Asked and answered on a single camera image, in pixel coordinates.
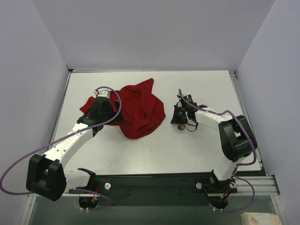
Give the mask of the round gold blue brooch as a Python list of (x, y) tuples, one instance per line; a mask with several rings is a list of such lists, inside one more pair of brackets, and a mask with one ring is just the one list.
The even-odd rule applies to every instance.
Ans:
[(177, 126), (178, 130), (183, 131), (185, 130), (185, 125), (181, 124)]

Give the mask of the red cloth garment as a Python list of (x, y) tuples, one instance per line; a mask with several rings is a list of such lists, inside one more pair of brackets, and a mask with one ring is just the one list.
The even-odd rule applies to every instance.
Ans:
[(152, 94), (154, 79), (150, 78), (136, 85), (127, 85), (120, 90), (110, 91), (110, 101), (117, 112), (114, 101), (120, 101), (123, 121), (108, 121), (109, 126), (119, 126), (128, 139), (139, 139), (154, 132), (165, 118), (164, 104)]

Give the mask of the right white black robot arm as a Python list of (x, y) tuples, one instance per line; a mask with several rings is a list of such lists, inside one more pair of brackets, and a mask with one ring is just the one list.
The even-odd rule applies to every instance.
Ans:
[(212, 170), (210, 183), (220, 186), (229, 182), (240, 166), (253, 165), (257, 161), (257, 142), (245, 116), (235, 116), (231, 111), (216, 112), (206, 105), (197, 105), (191, 95), (177, 95), (173, 106), (172, 125), (194, 132), (205, 125), (218, 132), (222, 159)]

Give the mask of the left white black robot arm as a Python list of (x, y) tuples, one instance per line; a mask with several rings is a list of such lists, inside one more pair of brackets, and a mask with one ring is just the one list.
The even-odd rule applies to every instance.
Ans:
[(75, 153), (92, 139), (105, 124), (123, 119), (120, 100), (97, 97), (93, 106), (75, 123), (65, 140), (29, 160), (26, 189), (51, 201), (58, 200), (66, 191), (81, 188), (90, 193), (96, 188), (95, 173), (77, 168), (66, 172), (65, 167)]

